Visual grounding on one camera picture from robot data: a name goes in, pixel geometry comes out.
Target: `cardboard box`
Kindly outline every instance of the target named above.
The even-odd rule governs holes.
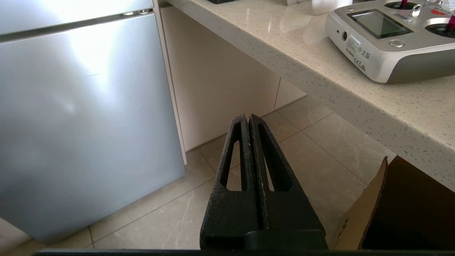
[[[455,250],[455,193],[400,157],[384,158],[345,214],[332,250]]]

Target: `silver refrigerator door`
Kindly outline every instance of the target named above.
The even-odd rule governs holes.
[[[0,35],[152,7],[152,0],[1,0]]]
[[[81,25],[0,37],[0,217],[47,243],[184,174],[155,14]]]

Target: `kitchen counter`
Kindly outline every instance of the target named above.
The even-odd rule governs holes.
[[[369,80],[327,37],[326,14],[313,16],[311,2],[168,2],[455,191],[455,77]]]

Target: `ce marking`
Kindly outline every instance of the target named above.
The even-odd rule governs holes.
[[[366,71],[365,70],[365,65],[362,64],[362,61],[359,60],[358,58],[354,58],[354,63],[359,66],[363,71]]]

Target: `power button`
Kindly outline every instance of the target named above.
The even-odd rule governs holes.
[[[389,42],[389,44],[393,47],[403,47],[404,46],[404,42],[401,40],[392,40]]]

